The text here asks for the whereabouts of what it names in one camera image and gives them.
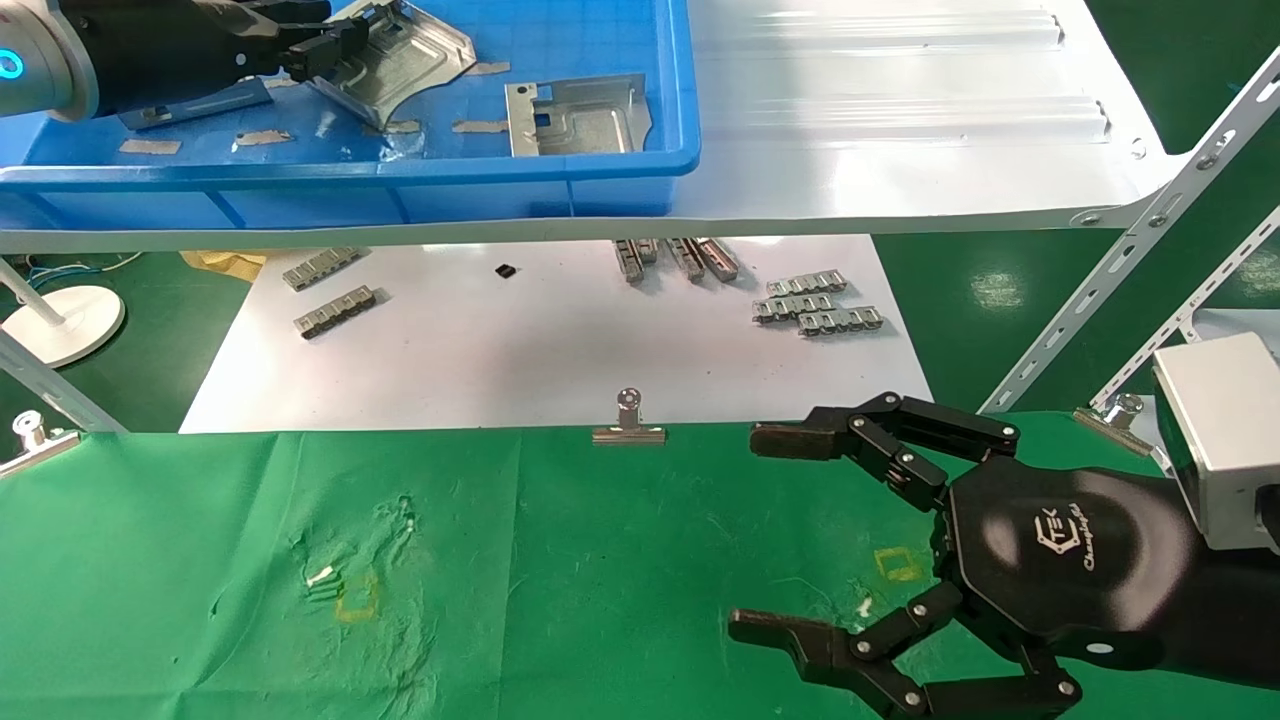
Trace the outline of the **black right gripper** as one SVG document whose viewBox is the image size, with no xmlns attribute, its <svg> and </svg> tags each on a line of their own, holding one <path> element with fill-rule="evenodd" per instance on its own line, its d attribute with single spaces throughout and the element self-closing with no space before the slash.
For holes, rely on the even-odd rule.
<svg viewBox="0 0 1280 720">
<path fill-rule="evenodd" d="M 799 423 L 756 423 L 760 457 L 845 457 L 914 509 L 942 506 L 948 478 L 919 455 L 969 462 L 1014 456 L 1020 430 L 988 416 L 884 392 L 856 407 L 814 407 Z M 1059 719 L 1083 689 L 1053 659 L 1160 666 L 1174 601 L 1201 551 L 1172 480 L 1100 468 L 984 462 L 945 497 L 948 582 L 863 632 L 735 609 L 728 635 L 782 650 L 805 683 L 847 691 L 882 719 Z M 919 683 L 897 659 L 963 619 L 1016 676 Z"/>
</svg>

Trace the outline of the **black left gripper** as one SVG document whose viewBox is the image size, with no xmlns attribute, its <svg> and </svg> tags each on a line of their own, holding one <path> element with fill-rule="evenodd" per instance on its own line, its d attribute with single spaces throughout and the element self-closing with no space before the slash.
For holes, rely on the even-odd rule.
<svg viewBox="0 0 1280 720">
<path fill-rule="evenodd" d="M 369 20 L 325 22 L 329 1 L 63 1 L 92 74 L 79 118 L 184 102 L 283 70 L 330 74 L 369 45 Z M 279 38 L 283 27 L 283 41 Z"/>
</svg>

